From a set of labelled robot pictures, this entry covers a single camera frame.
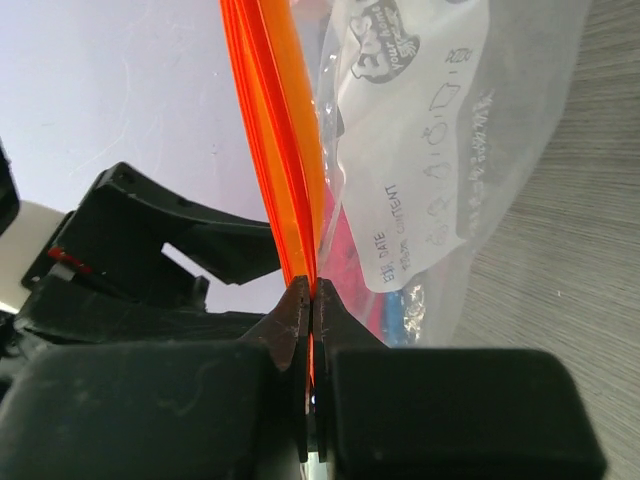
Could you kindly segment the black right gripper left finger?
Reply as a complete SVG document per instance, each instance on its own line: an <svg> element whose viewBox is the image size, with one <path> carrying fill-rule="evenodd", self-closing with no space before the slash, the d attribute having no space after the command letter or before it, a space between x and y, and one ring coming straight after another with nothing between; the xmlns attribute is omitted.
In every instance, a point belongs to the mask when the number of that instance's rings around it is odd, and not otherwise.
<svg viewBox="0 0 640 480"><path fill-rule="evenodd" d="M5 479L298 479L310 294L237 339L51 344L1 403Z"/></svg>

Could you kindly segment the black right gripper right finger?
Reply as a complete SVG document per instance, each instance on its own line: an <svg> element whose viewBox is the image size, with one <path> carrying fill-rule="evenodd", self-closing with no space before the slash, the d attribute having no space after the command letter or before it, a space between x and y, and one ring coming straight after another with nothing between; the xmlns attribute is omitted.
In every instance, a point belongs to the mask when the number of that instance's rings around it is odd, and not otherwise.
<svg viewBox="0 0 640 480"><path fill-rule="evenodd" d="M319 459L332 479L601 479L607 460L553 354L390 348L320 280L313 301Z"/></svg>

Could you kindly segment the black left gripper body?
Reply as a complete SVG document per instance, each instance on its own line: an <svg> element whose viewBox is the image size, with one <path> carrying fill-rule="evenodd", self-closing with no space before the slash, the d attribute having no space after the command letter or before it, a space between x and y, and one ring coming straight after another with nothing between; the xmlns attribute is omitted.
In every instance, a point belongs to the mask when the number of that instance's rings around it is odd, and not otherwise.
<svg viewBox="0 0 640 480"><path fill-rule="evenodd" d="M233 340L257 323L253 313L208 312L209 285L217 278L169 244L163 254L193 279L187 291L161 286L148 297L129 298L84 272L74 258L77 208L62 213L21 200L10 164L2 162L3 355L19 354L22 337L58 345Z"/></svg>

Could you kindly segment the clear zip top bag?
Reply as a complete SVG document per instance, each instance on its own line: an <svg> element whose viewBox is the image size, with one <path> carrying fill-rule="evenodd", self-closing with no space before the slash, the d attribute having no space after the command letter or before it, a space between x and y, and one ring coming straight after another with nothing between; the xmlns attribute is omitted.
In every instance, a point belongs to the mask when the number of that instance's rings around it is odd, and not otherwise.
<svg viewBox="0 0 640 480"><path fill-rule="evenodd" d="M319 276L329 195L366 287L421 285L426 341L564 110L587 1L224 1L249 150L286 280Z"/></svg>

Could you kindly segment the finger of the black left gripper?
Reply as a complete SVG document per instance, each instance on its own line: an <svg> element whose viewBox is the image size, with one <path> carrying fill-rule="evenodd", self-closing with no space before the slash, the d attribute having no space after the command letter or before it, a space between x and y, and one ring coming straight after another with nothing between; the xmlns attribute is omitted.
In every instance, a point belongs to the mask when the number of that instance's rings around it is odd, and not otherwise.
<svg viewBox="0 0 640 480"><path fill-rule="evenodd" d="M75 260L129 298L189 290L193 279L163 254L166 244L226 285L280 268L269 224L190 201L124 162L103 171L75 211Z"/></svg>

